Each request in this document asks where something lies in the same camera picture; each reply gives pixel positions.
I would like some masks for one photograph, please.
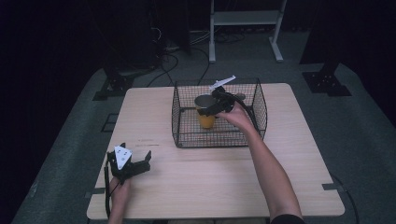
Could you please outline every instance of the human hand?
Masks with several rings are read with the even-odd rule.
[[[110,181],[110,191],[111,193],[111,201],[113,204],[119,204],[121,207],[125,206],[125,204],[129,201],[129,196],[131,195],[131,185],[132,178],[128,178],[125,180],[123,185],[120,184],[118,178],[113,177]]]
[[[120,184],[120,181],[116,177],[111,179],[110,190],[113,190],[113,192],[111,193],[112,207],[110,218],[108,219],[109,224],[122,223],[125,208],[131,195],[131,185],[132,178],[126,179],[123,185]]]
[[[233,106],[233,110],[226,113],[220,112],[216,115],[219,118],[226,119],[229,123],[237,127],[241,132],[248,130],[249,128],[253,128],[253,124],[250,122],[250,119],[247,116],[247,112],[244,107],[235,102]]]

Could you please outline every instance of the human arm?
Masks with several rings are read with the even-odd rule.
[[[114,190],[111,194],[111,213],[108,219],[108,224],[121,224],[125,208],[129,202],[131,195],[132,178],[125,180],[123,185],[119,184],[120,181],[113,177],[110,181],[110,190]]]
[[[246,137],[256,175],[268,204],[271,220],[285,214],[302,217],[300,205],[289,177],[254,129],[243,107],[235,103],[230,113],[221,112],[217,116],[227,119]]]

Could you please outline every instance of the wooden table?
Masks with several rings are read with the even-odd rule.
[[[132,219],[269,217],[247,147],[181,149],[171,129],[174,88],[130,89],[108,151],[123,142],[151,170],[134,177],[125,214]],[[264,141],[289,175],[304,216],[340,216],[338,192],[288,84],[262,84],[268,123]],[[105,187],[101,169],[95,186]],[[90,219],[106,219],[105,194],[93,194]]]

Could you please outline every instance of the black wire basket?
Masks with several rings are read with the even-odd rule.
[[[209,86],[216,80],[177,81],[172,105],[172,135],[177,147],[246,147],[245,136],[225,119],[216,119],[213,128],[202,128],[194,99],[209,94]],[[267,107],[258,78],[235,79],[223,88],[232,94],[243,93],[245,105],[257,122],[259,133],[264,138],[267,127]]]

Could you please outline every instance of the sleeve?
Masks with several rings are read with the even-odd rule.
[[[295,215],[280,215],[275,217],[271,224],[305,224],[305,222]]]

